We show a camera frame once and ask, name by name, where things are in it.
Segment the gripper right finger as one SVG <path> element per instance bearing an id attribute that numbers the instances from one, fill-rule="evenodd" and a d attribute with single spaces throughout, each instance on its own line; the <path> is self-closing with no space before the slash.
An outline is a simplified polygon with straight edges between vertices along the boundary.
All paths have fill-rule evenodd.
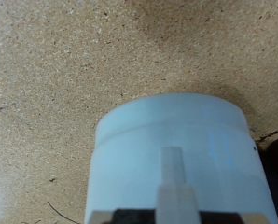
<path id="1" fill-rule="evenodd" d="M 201 224 L 271 224 L 261 213 L 200 211 Z"/>

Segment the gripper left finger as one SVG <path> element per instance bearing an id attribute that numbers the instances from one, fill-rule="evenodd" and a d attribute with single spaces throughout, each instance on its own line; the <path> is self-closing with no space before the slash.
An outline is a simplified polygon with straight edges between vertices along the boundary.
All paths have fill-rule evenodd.
<path id="1" fill-rule="evenodd" d="M 93 211 L 87 224 L 156 224 L 154 209 Z"/>

